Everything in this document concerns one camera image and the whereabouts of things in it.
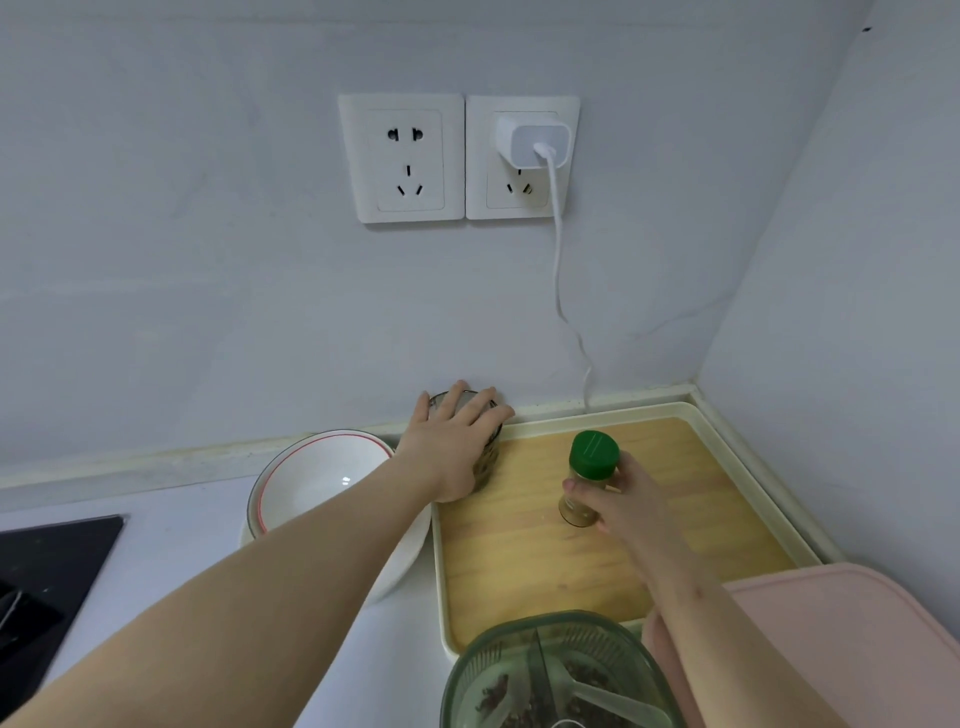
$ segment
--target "glass cup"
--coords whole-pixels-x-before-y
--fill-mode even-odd
[[[439,395],[430,398],[430,417],[433,417],[433,413],[437,411],[437,407],[439,407],[440,403],[444,401],[444,397],[446,397],[447,394],[448,392],[441,392]],[[460,408],[472,400],[475,394],[476,392],[473,390],[465,390],[464,393],[460,395],[460,399],[457,400],[457,406],[454,409],[454,413],[459,412]],[[491,409],[493,407],[496,407],[495,401],[491,401],[487,405],[487,409]],[[500,425],[493,435],[490,436],[490,440],[488,440],[487,444],[484,446],[483,452],[480,453],[480,457],[477,459],[476,463],[473,464],[473,477],[476,480],[476,485],[473,486],[473,493],[483,490],[483,488],[490,482],[491,475],[493,475],[493,466],[496,465],[496,460],[500,456],[500,441],[497,438],[500,436],[501,429],[503,429],[503,425]]]

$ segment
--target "left hand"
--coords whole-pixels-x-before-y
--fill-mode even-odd
[[[514,416],[509,405],[487,409],[496,396],[488,387],[454,414],[467,383],[458,381],[444,397],[432,418],[427,419],[430,396],[420,395],[413,417],[396,447],[395,459],[416,469],[430,483],[433,499],[449,502],[473,490],[473,465],[496,429]]]

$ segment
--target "plastic spoon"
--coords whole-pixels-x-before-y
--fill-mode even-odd
[[[626,718],[641,728],[673,728],[673,720],[660,708],[633,700],[626,695],[617,695],[614,692],[578,682],[567,672],[564,663],[558,658],[553,655],[545,655],[545,658],[550,685],[559,703],[566,705],[574,697],[579,697],[615,716]]]
[[[500,728],[510,713],[520,716],[530,704],[530,675],[525,665],[507,670],[507,694],[480,723],[480,728]]]

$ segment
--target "wall socket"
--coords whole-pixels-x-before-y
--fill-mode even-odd
[[[463,96],[345,94],[339,106],[360,222],[463,218]]]
[[[570,161],[557,170],[561,211],[573,162],[580,99],[576,96],[469,96],[467,98],[467,218],[550,217],[550,182],[546,169],[514,169],[493,144],[498,116],[531,120],[552,118],[570,128]]]

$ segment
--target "pink container lid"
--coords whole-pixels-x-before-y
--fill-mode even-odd
[[[960,644],[903,587],[833,564],[732,582],[763,634],[852,728],[960,724]],[[688,728],[704,728],[680,657],[655,611],[643,644]]]

